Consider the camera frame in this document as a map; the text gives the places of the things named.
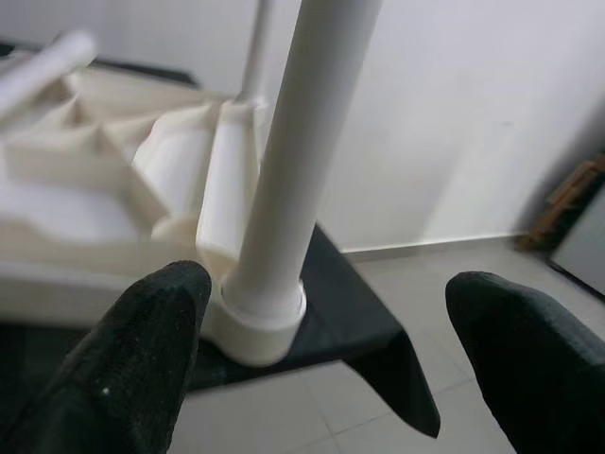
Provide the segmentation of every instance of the white wall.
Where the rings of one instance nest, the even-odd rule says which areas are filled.
[[[236,92],[255,2],[19,0],[0,34],[86,26],[103,53]],[[269,94],[300,1],[283,0]],[[345,249],[505,235],[605,145],[602,0],[386,0],[320,220]]]

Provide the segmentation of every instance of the pipe base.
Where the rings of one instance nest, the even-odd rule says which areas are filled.
[[[306,312],[303,284],[298,285],[297,293],[300,303],[291,317],[261,319],[229,306],[220,289],[213,288],[200,334],[225,356],[242,365],[266,367],[275,364],[290,350]]]

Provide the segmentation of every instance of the baseboard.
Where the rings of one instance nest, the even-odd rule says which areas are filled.
[[[512,244],[516,238],[523,234],[524,233],[519,232],[494,236],[464,237],[447,241],[389,245],[379,248],[345,249],[342,253],[347,259],[354,263],[369,262],[373,260],[390,260],[426,253],[469,250],[471,248],[496,244]]]

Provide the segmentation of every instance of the white pipe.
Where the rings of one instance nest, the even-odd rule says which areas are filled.
[[[238,101],[256,104],[265,102],[264,90],[268,70],[268,38],[271,21],[275,17],[275,5],[275,0],[259,0],[258,2],[242,90],[237,96]]]
[[[52,82],[96,57],[95,40],[84,31],[72,31],[9,70],[0,78],[0,118],[9,114]]]
[[[232,318],[266,334],[289,326],[283,355],[303,315],[303,261],[381,3],[303,0],[240,260],[223,282]]]

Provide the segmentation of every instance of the white 3d printed part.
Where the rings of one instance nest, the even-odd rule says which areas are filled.
[[[380,4],[302,1],[260,176],[274,0],[259,4],[236,100],[73,71],[95,56],[82,33],[0,61],[0,271],[12,263],[13,283],[39,284],[21,297],[0,286],[0,318],[92,325],[99,306],[53,300],[52,282],[73,274],[81,295],[83,282],[111,281],[113,297],[115,282],[193,259],[214,285],[201,335],[243,364],[280,360],[306,310],[303,260]]]

